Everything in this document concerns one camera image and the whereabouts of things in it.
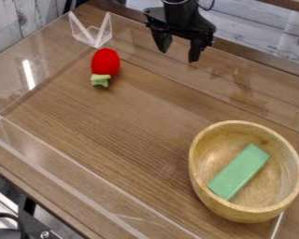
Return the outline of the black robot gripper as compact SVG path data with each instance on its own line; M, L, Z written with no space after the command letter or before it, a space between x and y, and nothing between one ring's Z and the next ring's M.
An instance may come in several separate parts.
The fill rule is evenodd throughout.
M161 0L162 7L143 13L159 51L166 53L177 35L192 41L189 62L200 60L201 52L214 43L216 25L202 16L197 0Z

